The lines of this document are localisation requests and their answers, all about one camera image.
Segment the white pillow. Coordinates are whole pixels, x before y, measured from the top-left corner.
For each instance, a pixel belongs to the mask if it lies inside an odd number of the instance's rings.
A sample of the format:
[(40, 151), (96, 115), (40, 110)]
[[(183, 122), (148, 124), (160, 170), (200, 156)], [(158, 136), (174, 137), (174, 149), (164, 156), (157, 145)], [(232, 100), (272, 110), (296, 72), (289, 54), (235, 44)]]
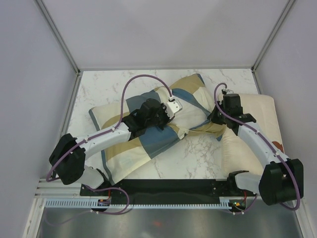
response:
[(209, 123), (207, 119), (210, 114), (209, 109), (201, 105), (192, 94), (179, 88), (172, 89), (171, 91), (175, 100), (180, 102), (182, 110), (175, 114), (174, 119), (167, 124), (168, 126), (176, 127), (188, 133), (190, 130), (198, 129)]

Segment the blue beige checkered pillowcase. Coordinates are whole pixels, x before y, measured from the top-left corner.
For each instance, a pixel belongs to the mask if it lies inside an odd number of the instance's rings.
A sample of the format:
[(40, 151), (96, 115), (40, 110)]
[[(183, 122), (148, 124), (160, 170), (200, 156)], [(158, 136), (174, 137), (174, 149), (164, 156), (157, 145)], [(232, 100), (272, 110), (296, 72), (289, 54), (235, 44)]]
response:
[(132, 130), (129, 141), (101, 151), (103, 171), (116, 184), (186, 136), (223, 135), (225, 127), (208, 118), (214, 100), (199, 74), (183, 77), (168, 89), (155, 88), (125, 99), (123, 103), (89, 110), (96, 130), (118, 121)]

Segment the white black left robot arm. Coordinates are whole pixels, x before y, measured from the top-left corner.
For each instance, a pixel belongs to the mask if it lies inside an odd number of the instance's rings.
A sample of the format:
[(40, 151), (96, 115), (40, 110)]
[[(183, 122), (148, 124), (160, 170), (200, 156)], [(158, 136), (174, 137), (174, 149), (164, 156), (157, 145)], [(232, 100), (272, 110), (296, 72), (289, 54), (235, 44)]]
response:
[(64, 185), (79, 182), (89, 186), (96, 195), (106, 194), (108, 183), (104, 176), (97, 169), (86, 166), (85, 161), (108, 147), (143, 135), (150, 127), (163, 130), (181, 110), (176, 99), (166, 103), (147, 99), (139, 109), (120, 116), (116, 124), (105, 129), (83, 137), (74, 137), (70, 133), (63, 135), (49, 157), (52, 168), (46, 180), (52, 182), (51, 175), (56, 173), (56, 179)]

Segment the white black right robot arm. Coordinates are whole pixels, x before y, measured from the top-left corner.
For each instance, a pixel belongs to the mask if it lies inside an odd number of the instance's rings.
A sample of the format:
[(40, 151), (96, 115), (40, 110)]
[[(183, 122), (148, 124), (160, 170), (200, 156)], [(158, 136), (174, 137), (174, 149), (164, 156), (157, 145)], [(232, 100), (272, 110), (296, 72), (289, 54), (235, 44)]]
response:
[(304, 167), (283, 150), (274, 100), (256, 94), (215, 96), (209, 119), (221, 124), (222, 171), (231, 195), (243, 190), (267, 205), (296, 211), (304, 195)]

